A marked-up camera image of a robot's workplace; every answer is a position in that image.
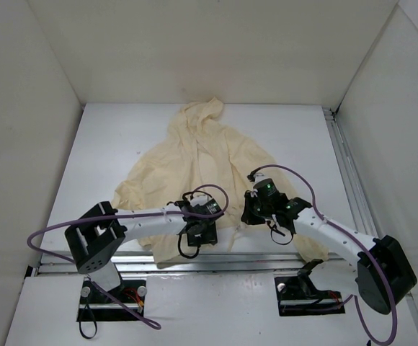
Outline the cream yellow hooded jacket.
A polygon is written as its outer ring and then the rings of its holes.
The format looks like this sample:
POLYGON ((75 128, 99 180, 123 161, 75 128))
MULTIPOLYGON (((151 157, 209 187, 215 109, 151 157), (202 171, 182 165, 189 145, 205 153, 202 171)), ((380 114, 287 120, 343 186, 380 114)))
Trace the cream yellow hooded jacket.
POLYGON ((166 138, 135 163, 115 189, 112 205, 122 210, 158 208, 185 192, 204 184, 223 188, 215 192, 219 203, 229 202, 217 222, 220 235, 229 238, 228 247, 243 235, 270 237, 265 225, 241 222, 244 193, 251 184, 246 178, 253 169, 275 163, 255 140, 223 125, 219 117, 224 104, 217 98, 191 102, 170 120, 166 138))

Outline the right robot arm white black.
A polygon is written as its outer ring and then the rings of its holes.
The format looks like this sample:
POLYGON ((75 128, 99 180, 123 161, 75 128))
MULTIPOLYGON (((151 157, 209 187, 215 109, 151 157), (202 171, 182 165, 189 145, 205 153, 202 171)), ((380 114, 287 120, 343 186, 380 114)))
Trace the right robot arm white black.
POLYGON ((400 243, 391 236, 382 239, 358 232, 339 230, 318 217, 312 204, 289 199, 277 190, 274 182, 262 174, 249 176, 253 190, 244 194, 245 206, 241 221, 255 226, 266 224, 270 231, 291 236, 307 236, 356 266, 357 290, 369 307, 381 314, 391 312, 391 304, 383 280, 371 262, 372 256, 385 275, 398 303, 416 284, 417 277, 400 243))

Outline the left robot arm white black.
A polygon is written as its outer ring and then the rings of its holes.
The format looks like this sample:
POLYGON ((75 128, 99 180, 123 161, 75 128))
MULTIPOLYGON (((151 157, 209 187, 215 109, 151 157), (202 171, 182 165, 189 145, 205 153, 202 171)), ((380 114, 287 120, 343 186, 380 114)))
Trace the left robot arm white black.
POLYGON ((97 203, 79 222, 64 232, 77 272, 97 283, 97 295, 108 303, 119 299, 123 288, 112 257, 124 243, 152 236, 184 235, 192 247, 213 241, 215 221, 223 215, 215 199, 201 195, 163 208, 120 212, 107 202, 97 203))

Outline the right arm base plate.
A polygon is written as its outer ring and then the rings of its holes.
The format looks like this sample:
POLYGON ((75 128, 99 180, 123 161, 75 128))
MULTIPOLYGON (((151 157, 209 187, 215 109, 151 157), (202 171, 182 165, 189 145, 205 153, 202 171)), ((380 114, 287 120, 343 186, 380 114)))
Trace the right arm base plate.
POLYGON ((308 275, 321 259, 306 263, 296 274, 274 274, 277 310, 280 317, 326 316, 344 314, 344 299, 339 291, 319 290, 308 275))

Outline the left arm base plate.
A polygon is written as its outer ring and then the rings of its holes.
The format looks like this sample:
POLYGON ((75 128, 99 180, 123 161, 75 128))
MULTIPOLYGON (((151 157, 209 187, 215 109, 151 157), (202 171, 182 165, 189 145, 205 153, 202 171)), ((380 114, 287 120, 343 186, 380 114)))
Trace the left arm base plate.
MULTIPOLYGON (((145 310, 145 297, 140 297, 137 290, 146 287, 143 279, 124 279, 123 285, 114 289, 110 294, 125 304, 140 316, 145 310)), ((100 293, 93 284, 84 280, 79 296, 79 309, 77 322, 91 322, 93 320, 113 321, 137 321, 138 319, 128 313, 122 306, 100 293)))

